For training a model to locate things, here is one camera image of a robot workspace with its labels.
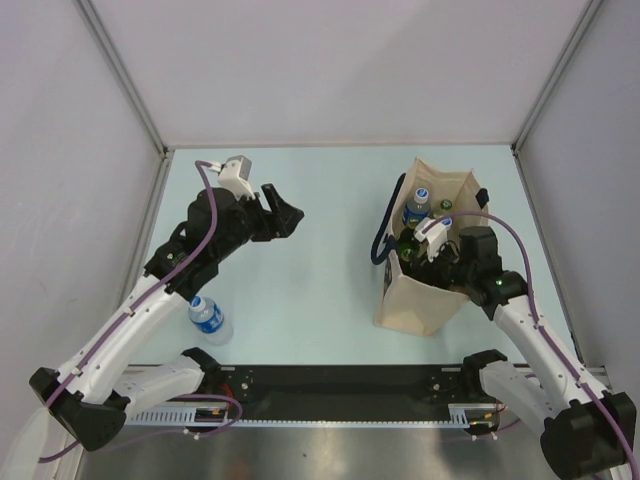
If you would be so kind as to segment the beige canvas tote bag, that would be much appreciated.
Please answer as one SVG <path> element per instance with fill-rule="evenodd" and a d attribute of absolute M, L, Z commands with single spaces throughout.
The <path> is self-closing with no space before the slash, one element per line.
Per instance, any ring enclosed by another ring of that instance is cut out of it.
<path fill-rule="evenodd" d="M 441 171 L 420 158 L 402 174 L 394 187 L 383 220 L 374 237 L 370 258 L 385 267 L 382 293 L 373 323 L 378 327 L 428 337 L 434 335 L 469 302 L 459 287 L 435 278 L 433 264 L 425 261 L 417 273 L 401 260 L 400 240 L 405 228 L 405 205 L 417 189 L 429 191 L 433 206 L 453 203 L 455 213 L 489 211 L 488 191 L 472 171 Z"/>

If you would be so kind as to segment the blue label water bottle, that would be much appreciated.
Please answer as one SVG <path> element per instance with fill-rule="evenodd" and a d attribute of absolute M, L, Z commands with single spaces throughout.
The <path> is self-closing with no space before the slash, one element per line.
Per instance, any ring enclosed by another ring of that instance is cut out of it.
<path fill-rule="evenodd" d="M 431 212 L 431 196 L 425 187 L 417 188 L 409 195 L 404 205 L 402 222 L 407 228 L 414 229 Z"/>

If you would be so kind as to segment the clear plastic bottle blue cap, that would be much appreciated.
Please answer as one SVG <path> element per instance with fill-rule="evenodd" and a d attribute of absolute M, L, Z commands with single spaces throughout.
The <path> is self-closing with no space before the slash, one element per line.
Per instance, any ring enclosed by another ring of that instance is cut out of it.
<path fill-rule="evenodd" d="M 447 229 L 449 230 L 453 224 L 453 220 L 450 217 L 444 217 L 440 223 Z"/>

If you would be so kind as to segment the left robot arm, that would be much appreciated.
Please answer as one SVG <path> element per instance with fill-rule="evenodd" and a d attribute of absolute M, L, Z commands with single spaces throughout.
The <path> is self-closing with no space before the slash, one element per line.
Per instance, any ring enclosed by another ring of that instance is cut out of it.
<path fill-rule="evenodd" d="M 218 275 L 222 261 L 250 241 L 289 237 L 303 217 L 271 184 L 252 198 L 224 188 L 201 191 L 102 329 L 60 367 L 37 369 L 31 388 L 89 452 L 109 444 L 142 411 L 184 395 L 214 397 L 220 366 L 197 347 L 139 376 L 123 373 L 153 333 Z"/>

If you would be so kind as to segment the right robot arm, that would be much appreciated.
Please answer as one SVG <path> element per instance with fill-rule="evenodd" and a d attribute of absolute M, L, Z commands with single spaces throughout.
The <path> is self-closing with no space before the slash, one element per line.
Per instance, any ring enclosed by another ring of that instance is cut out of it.
<path fill-rule="evenodd" d="M 463 393 L 473 401 L 492 396 L 504 403 L 539 438 L 549 467 L 560 479 L 610 471 L 636 479 L 633 453 L 637 410 L 625 393 L 613 394 L 571 354 L 537 310 L 530 281 L 502 266 L 498 240 L 489 226 L 460 232 L 453 259 L 445 256 L 443 220 L 425 220 L 414 233 L 424 259 L 443 280 L 466 292 L 504 332 L 531 369 L 532 377 L 497 353 L 468 360 Z"/>

